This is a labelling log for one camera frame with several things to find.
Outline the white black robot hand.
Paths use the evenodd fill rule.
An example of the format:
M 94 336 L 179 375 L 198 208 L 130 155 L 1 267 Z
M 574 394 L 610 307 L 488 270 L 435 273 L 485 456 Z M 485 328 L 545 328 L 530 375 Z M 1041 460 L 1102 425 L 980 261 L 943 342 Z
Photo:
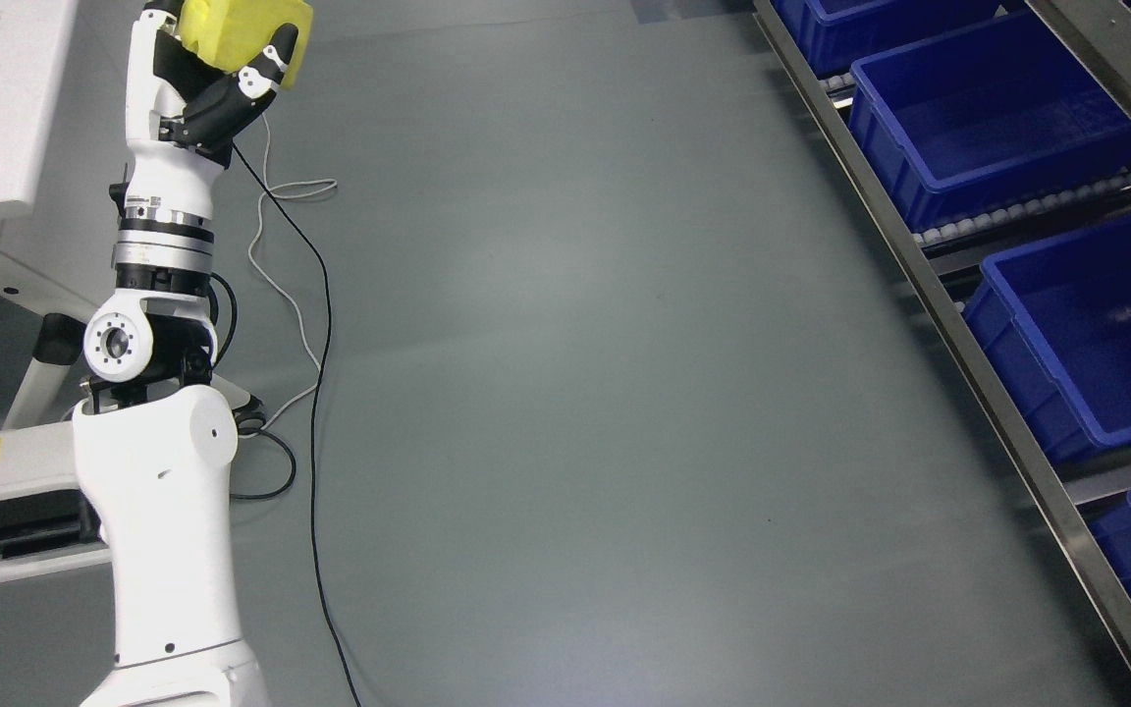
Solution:
M 236 71 L 185 48 L 181 5 L 144 5 L 132 23 L 126 83 L 128 192 L 208 192 L 238 133 L 277 98 L 299 43 L 282 24 Z

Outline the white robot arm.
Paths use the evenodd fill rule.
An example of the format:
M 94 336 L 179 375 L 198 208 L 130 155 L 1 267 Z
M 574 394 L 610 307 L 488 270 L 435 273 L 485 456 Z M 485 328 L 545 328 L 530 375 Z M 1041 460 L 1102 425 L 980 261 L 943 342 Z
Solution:
M 268 706 L 238 609 L 230 471 L 238 422 L 211 385 L 211 186 L 234 137 L 280 90 L 299 28 L 271 28 L 238 69 L 183 42 L 185 3 L 147 1 L 126 84 L 129 180 L 114 291 L 90 317 L 88 397 L 72 413 L 78 488 L 114 589 L 114 666 L 88 706 Z

